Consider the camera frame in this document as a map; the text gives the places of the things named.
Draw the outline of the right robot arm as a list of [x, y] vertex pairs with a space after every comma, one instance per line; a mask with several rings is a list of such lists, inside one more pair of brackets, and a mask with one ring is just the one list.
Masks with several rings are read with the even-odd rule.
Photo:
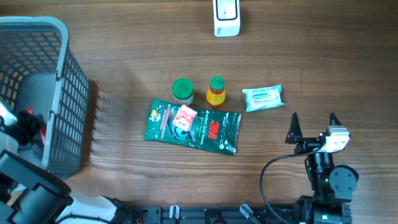
[[293, 207], [294, 223], [352, 223], [349, 203], [356, 190], [359, 174], [350, 166], [338, 165], [333, 155], [345, 149], [351, 137], [334, 113], [330, 125], [316, 138], [305, 138], [297, 113], [292, 115], [285, 143], [295, 144], [294, 154], [306, 156], [305, 170], [312, 195], [302, 195]]

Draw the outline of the red sriracha sauce bottle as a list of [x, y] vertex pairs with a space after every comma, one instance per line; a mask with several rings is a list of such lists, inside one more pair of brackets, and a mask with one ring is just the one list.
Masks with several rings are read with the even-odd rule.
[[206, 101], [214, 110], [223, 106], [226, 99], [225, 82], [220, 76], [211, 79], [208, 92], [206, 94]]

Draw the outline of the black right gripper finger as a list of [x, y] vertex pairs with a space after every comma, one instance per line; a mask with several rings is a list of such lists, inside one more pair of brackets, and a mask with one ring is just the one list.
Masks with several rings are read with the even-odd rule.
[[298, 144], [303, 142], [303, 134], [300, 127], [299, 117], [296, 112], [292, 114], [290, 128], [287, 133], [285, 143], [287, 144]]
[[330, 120], [330, 126], [341, 126], [341, 123], [338, 120], [336, 114], [330, 113], [329, 120]]

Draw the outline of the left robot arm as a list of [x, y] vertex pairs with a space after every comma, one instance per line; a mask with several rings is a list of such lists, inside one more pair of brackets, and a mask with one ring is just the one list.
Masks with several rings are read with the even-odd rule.
[[20, 154], [45, 143], [46, 127], [32, 110], [13, 114], [1, 103], [1, 223], [135, 223], [115, 198], [73, 195], [58, 177]]

